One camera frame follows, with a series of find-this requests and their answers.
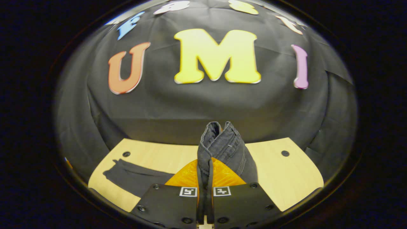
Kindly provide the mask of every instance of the yellow letter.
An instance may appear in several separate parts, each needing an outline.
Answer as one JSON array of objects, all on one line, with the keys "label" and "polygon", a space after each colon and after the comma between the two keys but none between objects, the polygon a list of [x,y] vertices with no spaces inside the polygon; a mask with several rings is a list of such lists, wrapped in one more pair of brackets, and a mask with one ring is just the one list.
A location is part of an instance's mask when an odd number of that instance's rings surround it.
[{"label": "yellow letter", "polygon": [[255,84],[260,82],[254,55],[256,35],[243,31],[229,31],[218,43],[203,29],[187,29],[174,36],[181,42],[181,64],[175,75],[177,84],[198,83],[204,73],[198,69],[198,60],[212,81],[216,81],[230,59],[230,69],[225,78],[233,83]]},{"label": "yellow letter", "polygon": [[258,14],[258,11],[254,9],[254,6],[250,5],[249,3],[236,0],[230,0],[229,3],[230,3],[229,6],[234,10],[250,14]]}]

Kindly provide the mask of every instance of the light wood surface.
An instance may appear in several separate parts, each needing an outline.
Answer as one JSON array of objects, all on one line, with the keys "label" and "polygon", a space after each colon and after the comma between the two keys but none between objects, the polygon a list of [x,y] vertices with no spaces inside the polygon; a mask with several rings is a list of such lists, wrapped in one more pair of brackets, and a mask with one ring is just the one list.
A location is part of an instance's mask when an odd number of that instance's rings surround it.
[{"label": "light wood surface", "polygon": [[[258,181],[276,206],[284,211],[319,187],[322,176],[311,159],[290,139],[246,144],[258,171]],[[171,145],[123,139],[100,162],[92,173],[88,187],[95,189],[121,209],[130,212],[141,197],[135,196],[111,181],[103,172],[114,166],[113,160],[125,160],[152,170],[177,173],[197,159],[196,145]],[[281,152],[286,150],[289,156]]]}]

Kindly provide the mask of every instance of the yellow letter m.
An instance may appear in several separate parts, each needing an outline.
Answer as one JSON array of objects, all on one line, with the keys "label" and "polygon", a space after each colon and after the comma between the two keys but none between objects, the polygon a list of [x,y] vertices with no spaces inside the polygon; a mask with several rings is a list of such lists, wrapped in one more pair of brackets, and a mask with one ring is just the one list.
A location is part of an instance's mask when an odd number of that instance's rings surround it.
[{"label": "yellow letter m", "polygon": [[256,35],[243,31],[229,31],[218,44],[203,29],[188,29],[174,36],[181,42],[181,64],[175,75],[177,84],[198,83],[204,73],[198,69],[198,60],[212,81],[221,77],[230,59],[230,68],[225,78],[233,83],[255,84],[260,82],[254,55]]}]

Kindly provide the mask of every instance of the letter m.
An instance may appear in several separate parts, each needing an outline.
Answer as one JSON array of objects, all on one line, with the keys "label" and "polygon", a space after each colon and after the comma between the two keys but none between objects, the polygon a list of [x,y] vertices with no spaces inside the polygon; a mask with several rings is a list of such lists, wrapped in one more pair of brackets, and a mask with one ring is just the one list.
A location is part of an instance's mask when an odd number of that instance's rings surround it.
[{"label": "letter m", "polygon": [[257,37],[250,32],[229,31],[220,44],[203,29],[184,30],[174,38],[181,42],[181,64],[174,78],[177,84],[198,83],[204,78],[198,60],[212,81],[221,77],[229,59],[230,69],[225,73],[229,82],[255,84],[261,80],[254,54]]}]

